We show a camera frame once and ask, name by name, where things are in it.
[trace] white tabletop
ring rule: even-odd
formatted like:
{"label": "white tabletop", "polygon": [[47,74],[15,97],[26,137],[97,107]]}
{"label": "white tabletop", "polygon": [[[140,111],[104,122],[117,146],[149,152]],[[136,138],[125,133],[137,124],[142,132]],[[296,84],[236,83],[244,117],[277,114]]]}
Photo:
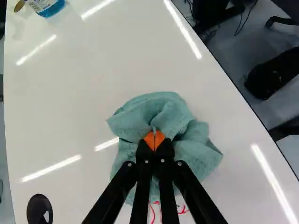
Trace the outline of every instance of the white tabletop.
{"label": "white tabletop", "polygon": [[[36,193],[49,198],[55,224],[81,223],[117,153],[116,141],[107,144],[115,136],[106,119],[155,91],[177,92],[209,123],[224,159],[203,186],[228,223],[298,224],[298,180],[169,0],[71,0],[49,19],[30,9],[13,14],[14,4],[8,1],[4,110],[17,224],[27,223]],[[130,207],[120,216],[128,221]],[[190,214],[181,220],[192,223]]]}

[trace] crumpled cloth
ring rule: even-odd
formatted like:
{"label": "crumpled cloth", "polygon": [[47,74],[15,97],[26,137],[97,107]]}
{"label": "crumpled cloth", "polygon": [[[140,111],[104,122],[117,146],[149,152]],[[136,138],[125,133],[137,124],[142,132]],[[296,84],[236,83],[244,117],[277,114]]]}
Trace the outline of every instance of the crumpled cloth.
{"label": "crumpled cloth", "polygon": [[[208,124],[196,120],[185,101],[174,92],[155,92],[135,97],[119,108],[108,120],[112,132],[119,136],[118,154],[114,160],[112,179],[125,161],[135,162],[140,139],[159,129],[173,141],[175,160],[184,160],[199,181],[206,178],[221,162],[223,154],[208,137]],[[135,188],[126,203],[133,204]],[[158,179],[153,177],[150,202],[159,200]]]}

